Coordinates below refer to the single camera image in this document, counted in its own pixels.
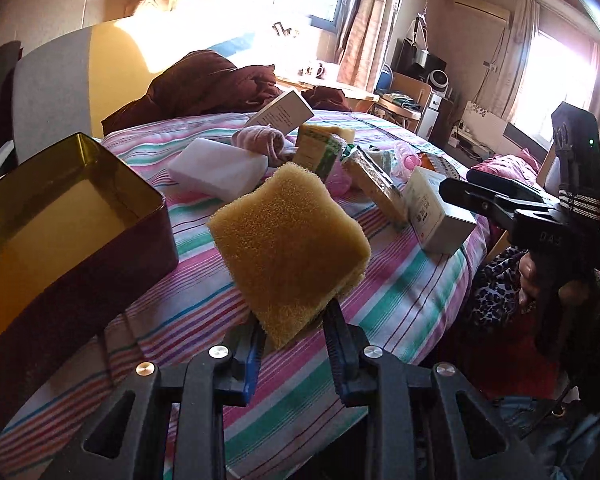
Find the person right hand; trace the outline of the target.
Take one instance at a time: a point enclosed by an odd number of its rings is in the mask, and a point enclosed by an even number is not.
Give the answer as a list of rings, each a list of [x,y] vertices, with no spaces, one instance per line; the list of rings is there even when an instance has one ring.
[[[545,261],[526,252],[519,261],[520,304],[556,294],[565,307],[600,310],[600,280],[596,271],[580,274],[562,283]]]

